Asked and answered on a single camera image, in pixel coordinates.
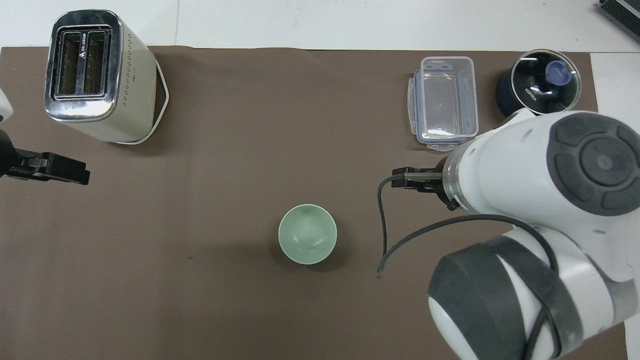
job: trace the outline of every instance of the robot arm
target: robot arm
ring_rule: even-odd
[[[0,124],[12,115],[9,100],[0,89]],[[13,147],[9,136],[0,129],[0,176],[23,180],[58,180],[87,185],[90,173],[86,164],[52,152],[33,152]]]
[[[415,181],[393,187],[435,192],[450,209],[506,215],[533,226],[445,256],[429,308],[463,360],[562,356],[638,312],[630,253],[640,220],[640,136],[596,113],[535,117],[520,110]]]
[[[2,89],[0,89],[0,123],[9,119],[13,114],[13,108],[9,103],[9,99],[6,98]]]

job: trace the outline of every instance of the electronic device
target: electronic device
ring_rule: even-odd
[[[385,183],[439,196],[471,215],[386,251]],[[442,258],[428,290],[434,322],[462,360],[563,356],[638,312],[640,135],[588,111],[518,110],[435,168],[381,183],[384,256],[432,229],[470,220],[512,231]]]
[[[600,13],[640,41],[640,1],[600,0]]]
[[[165,90],[154,121],[156,69]],[[55,121],[105,142],[140,143],[168,102],[156,58],[116,14],[78,10],[53,26],[45,109]]]

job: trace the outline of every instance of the brown mat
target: brown mat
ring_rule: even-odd
[[[47,49],[4,48],[0,86],[16,147],[88,164],[90,184],[0,179],[0,358],[455,359],[425,298],[445,254],[502,234],[459,224],[398,251],[377,279],[376,187],[434,166],[410,133],[406,83],[433,51],[154,47],[170,87],[137,146],[102,143],[47,117]],[[502,116],[498,77],[519,53],[476,63],[481,131]],[[577,109],[595,110],[588,54]],[[385,190],[390,241],[454,214],[434,195]],[[289,261],[276,230],[295,205],[339,227],[315,266]],[[624,330],[567,359],[626,359]]]

